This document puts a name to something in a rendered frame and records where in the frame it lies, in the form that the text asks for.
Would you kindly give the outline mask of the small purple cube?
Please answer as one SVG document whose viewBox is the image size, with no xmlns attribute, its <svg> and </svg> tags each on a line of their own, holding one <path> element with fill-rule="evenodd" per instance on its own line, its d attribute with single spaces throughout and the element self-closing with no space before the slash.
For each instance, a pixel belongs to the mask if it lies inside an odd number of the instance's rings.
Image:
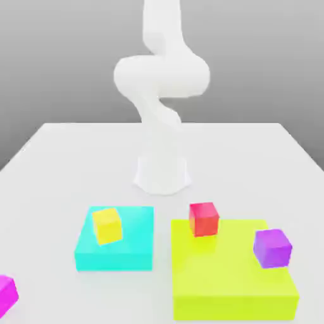
<svg viewBox="0 0 324 324">
<path fill-rule="evenodd" d="M 281 229 L 257 230 L 253 252 L 262 268 L 283 268 L 289 265 L 292 244 Z"/>
</svg>

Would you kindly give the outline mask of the small magenta cube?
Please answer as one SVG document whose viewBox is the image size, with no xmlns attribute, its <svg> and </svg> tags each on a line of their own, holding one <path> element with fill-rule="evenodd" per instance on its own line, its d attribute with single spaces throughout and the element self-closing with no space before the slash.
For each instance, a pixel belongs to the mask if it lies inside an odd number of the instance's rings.
<svg viewBox="0 0 324 324">
<path fill-rule="evenodd" d="M 6 275 L 0 275 L 0 319 L 19 298 L 15 281 Z"/>
</svg>

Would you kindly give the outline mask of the large yellow-green box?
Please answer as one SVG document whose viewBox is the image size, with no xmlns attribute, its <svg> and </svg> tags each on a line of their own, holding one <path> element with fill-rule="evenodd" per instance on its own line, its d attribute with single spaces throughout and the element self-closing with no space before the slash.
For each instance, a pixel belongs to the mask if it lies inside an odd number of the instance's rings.
<svg viewBox="0 0 324 324">
<path fill-rule="evenodd" d="M 253 252 L 265 220 L 220 220 L 218 234 L 194 237 L 171 221 L 175 320 L 293 320 L 299 293 L 287 268 L 263 269 Z"/>
</svg>

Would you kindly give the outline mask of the large cyan box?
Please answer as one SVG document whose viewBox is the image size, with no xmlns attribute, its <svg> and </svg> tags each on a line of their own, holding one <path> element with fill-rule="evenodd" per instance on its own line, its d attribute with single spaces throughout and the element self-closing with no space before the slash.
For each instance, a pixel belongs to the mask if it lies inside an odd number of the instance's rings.
<svg viewBox="0 0 324 324">
<path fill-rule="evenodd" d="M 117 206 L 123 238 L 100 246 L 94 233 L 92 214 L 104 209 L 104 206 L 88 209 L 74 252 L 77 271 L 151 271 L 154 208 Z"/>
</svg>

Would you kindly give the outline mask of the small red cube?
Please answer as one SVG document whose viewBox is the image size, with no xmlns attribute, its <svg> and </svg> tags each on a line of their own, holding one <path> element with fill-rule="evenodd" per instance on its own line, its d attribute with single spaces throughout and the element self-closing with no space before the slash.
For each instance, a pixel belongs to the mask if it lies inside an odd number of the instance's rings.
<svg viewBox="0 0 324 324">
<path fill-rule="evenodd" d="M 189 225 L 194 237 L 216 235 L 220 216 L 212 202 L 189 205 Z"/>
</svg>

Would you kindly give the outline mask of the small yellow cube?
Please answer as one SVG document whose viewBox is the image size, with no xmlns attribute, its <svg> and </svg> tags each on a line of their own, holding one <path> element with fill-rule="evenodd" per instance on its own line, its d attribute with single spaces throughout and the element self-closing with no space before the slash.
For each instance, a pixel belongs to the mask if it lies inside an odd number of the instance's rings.
<svg viewBox="0 0 324 324">
<path fill-rule="evenodd" d="M 116 208 L 93 212 L 92 221 L 97 243 L 100 246 L 122 240 L 122 221 Z"/>
</svg>

